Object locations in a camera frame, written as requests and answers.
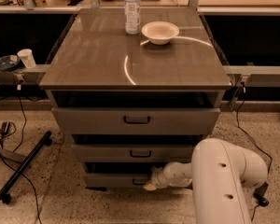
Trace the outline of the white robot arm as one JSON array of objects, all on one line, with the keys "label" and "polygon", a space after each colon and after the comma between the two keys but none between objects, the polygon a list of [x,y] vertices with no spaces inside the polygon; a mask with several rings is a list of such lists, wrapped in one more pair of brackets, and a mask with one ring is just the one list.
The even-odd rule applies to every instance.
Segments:
[{"label": "white robot arm", "polygon": [[190,163],[169,162],[154,168],[146,190],[192,186],[196,224],[252,224],[243,192],[267,179],[263,158],[216,138],[202,140]]}]

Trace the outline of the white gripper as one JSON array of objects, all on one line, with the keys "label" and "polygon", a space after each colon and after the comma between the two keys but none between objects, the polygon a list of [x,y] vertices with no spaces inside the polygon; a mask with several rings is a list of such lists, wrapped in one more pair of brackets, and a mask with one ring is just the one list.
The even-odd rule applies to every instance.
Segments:
[{"label": "white gripper", "polygon": [[165,176],[162,168],[152,167],[152,176],[150,183],[146,183],[143,188],[147,191],[153,191],[156,189],[164,189],[169,186],[169,179]]}]

